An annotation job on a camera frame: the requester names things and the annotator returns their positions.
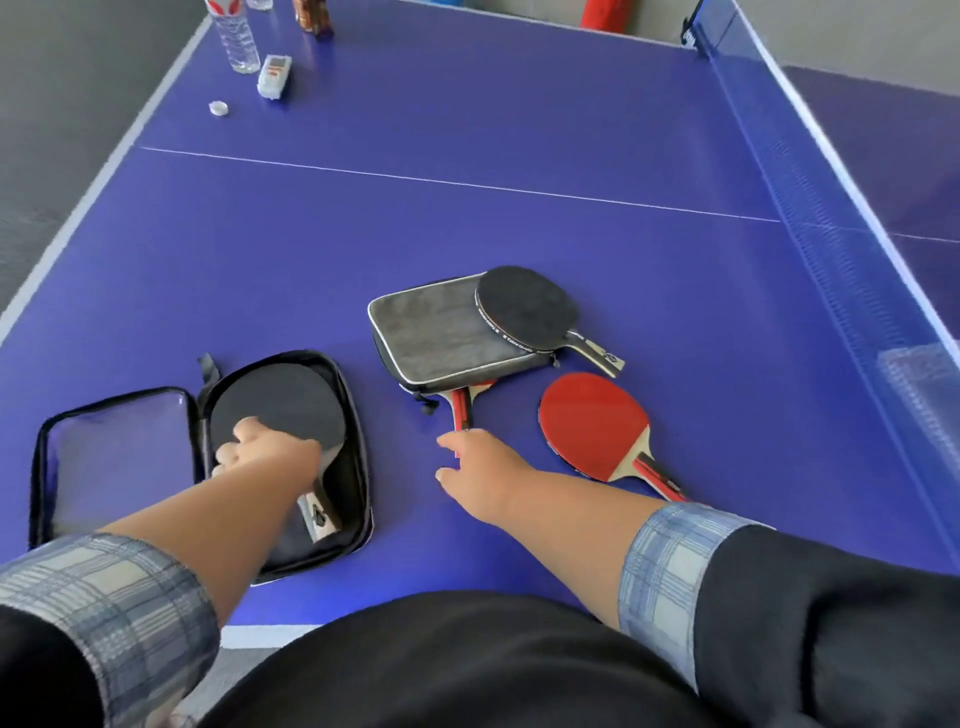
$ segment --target gray paddle case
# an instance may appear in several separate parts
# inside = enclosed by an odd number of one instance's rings
[[[131,392],[50,418],[36,439],[29,546],[88,533],[209,477],[216,465],[209,421],[229,386],[264,366],[300,364],[320,375],[347,421],[343,449],[324,474],[324,489],[342,528],[318,541],[293,508],[254,583],[312,569],[363,546],[373,530],[367,450],[340,368],[320,352],[286,352],[220,376],[201,359],[204,388],[194,398],[179,387]]]
[[[554,362],[553,354],[511,344],[483,320],[474,299],[482,275],[426,283],[367,306],[380,359],[418,400]]]

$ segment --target black paddle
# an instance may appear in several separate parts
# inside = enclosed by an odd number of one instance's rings
[[[580,310],[559,285],[529,268],[502,265],[477,282],[476,304],[490,327],[528,352],[570,347],[610,376],[626,363],[576,330]]]
[[[326,380],[301,364],[268,364],[240,377],[213,405],[210,440],[214,451],[232,441],[233,427],[245,417],[320,443],[323,455],[313,493],[301,497],[298,505],[314,543],[339,531],[339,519],[324,491],[324,472],[344,446],[347,423]]]

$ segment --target plaid shirt cuff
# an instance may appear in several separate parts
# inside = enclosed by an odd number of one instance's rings
[[[69,536],[10,562],[0,568],[0,604],[53,624],[80,649],[111,728],[161,724],[220,643],[193,572],[123,536]]]
[[[752,525],[699,503],[663,506],[627,552],[618,596],[620,630],[653,650],[694,690],[693,620],[700,584],[714,551]]]

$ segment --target hand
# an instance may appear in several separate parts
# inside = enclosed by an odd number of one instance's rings
[[[499,525],[523,481],[537,471],[483,429],[447,432],[437,444],[460,453],[460,470],[440,468],[444,490],[475,519]]]
[[[269,462],[282,466],[285,474],[305,493],[313,486],[320,468],[320,443],[316,440],[301,440],[270,429],[255,417],[238,422],[233,436],[238,442],[226,443],[217,449],[220,464],[213,469],[214,477],[232,468]]]

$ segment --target gray floor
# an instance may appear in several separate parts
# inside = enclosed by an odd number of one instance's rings
[[[202,0],[0,0],[0,310],[204,12]]]
[[[220,650],[210,672],[179,704],[177,714],[199,721],[244,675],[275,652],[275,649]]]

